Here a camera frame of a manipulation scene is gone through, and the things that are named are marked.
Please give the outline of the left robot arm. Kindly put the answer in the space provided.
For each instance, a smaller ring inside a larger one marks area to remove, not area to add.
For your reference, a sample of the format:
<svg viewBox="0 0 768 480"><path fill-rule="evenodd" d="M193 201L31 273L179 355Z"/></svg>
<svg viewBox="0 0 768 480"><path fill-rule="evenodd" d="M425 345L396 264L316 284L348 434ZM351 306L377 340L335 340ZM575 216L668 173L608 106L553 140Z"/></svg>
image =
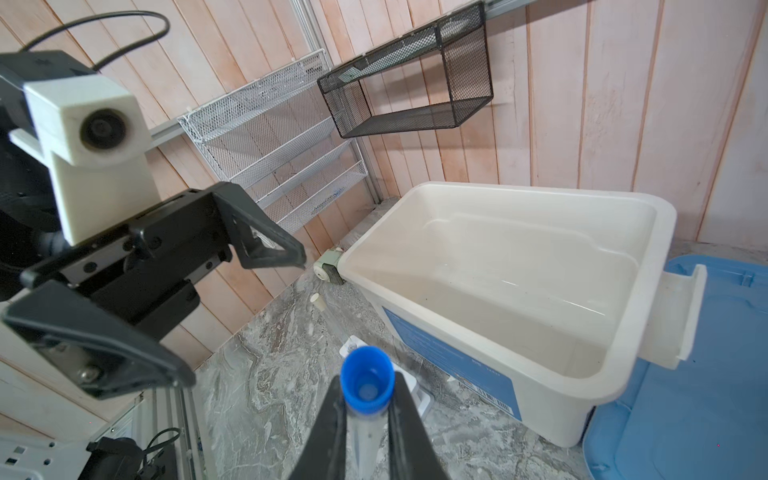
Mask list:
<svg viewBox="0 0 768 480"><path fill-rule="evenodd" d="M136 98L61 50L1 57L2 321L88 396L191 387L162 341L219 265L301 267L245 190L162 198Z"/></svg>

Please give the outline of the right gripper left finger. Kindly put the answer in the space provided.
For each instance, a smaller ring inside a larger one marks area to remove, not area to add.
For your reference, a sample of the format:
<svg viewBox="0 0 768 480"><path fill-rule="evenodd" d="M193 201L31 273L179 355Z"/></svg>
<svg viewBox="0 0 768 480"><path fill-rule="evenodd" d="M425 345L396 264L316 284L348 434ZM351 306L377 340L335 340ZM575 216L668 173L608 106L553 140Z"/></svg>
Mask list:
<svg viewBox="0 0 768 480"><path fill-rule="evenodd" d="M289 479L344 480L347 412L340 376L330 382L315 423Z"/></svg>

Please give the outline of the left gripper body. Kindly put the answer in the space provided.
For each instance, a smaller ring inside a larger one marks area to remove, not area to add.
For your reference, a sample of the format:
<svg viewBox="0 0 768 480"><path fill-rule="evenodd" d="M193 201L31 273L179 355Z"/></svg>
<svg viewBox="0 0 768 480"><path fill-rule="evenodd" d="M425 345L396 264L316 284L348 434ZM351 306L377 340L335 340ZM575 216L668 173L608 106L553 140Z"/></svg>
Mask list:
<svg viewBox="0 0 768 480"><path fill-rule="evenodd" d="M165 336L200 304L196 283L231 261L237 185L187 190L86 245L24 271L29 290L2 314L21 336Z"/></svg>

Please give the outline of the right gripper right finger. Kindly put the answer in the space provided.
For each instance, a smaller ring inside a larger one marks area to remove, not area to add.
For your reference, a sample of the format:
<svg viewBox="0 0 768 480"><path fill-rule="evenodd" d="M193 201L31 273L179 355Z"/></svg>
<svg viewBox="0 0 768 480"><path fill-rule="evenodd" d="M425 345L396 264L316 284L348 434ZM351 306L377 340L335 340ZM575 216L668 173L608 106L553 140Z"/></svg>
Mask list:
<svg viewBox="0 0 768 480"><path fill-rule="evenodd" d="M389 478L449 480L436 455L402 373L388 406Z"/></svg>

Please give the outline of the white test tube rack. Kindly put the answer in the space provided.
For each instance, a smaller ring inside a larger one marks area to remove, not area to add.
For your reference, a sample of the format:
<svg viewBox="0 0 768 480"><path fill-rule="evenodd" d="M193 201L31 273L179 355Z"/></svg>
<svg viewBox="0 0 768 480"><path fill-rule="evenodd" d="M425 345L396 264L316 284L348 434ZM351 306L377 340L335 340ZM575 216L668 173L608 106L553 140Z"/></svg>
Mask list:
<svg viewBox="0 0 768 480"><path fill-rule="evenodd" d="M350 336L339 353L344 359L340 374L342 391L354 414L382 414L391 399L396 372L403 374L420 418L429 411L432 397L413 375L393 363L381 349Z"/></svg>

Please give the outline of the blue capped test tube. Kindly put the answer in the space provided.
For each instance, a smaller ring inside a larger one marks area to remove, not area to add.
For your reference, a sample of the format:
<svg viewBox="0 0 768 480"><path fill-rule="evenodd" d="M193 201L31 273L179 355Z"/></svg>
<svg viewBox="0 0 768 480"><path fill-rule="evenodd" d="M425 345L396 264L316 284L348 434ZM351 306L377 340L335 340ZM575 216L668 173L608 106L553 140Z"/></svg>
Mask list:
<svg viewBox="0 0 768 480"><path fill-rule="evenodd" d="M393 364L377 347L357 348L344 360L340 382L357 478L371 479L395 387Z"/></svg>

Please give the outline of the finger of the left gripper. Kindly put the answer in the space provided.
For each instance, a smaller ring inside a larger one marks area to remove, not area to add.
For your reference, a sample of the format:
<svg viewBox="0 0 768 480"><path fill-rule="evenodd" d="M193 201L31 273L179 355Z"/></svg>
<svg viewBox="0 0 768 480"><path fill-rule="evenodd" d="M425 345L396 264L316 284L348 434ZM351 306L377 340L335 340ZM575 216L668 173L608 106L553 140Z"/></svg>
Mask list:
<svg viewBox="0 0 768 480"><path fill-rule="evenodd" d="M190 366L158 341L56 281L12 303L2 322L88 396L192 387Z"/></svg>
<svg viewBox="0 0 768 480"><path fill-rule="evenodd" d="M303 268L304 245L271 220L239 185L220 182L209 189L228 235L228 243L245 269Z"/></svg>

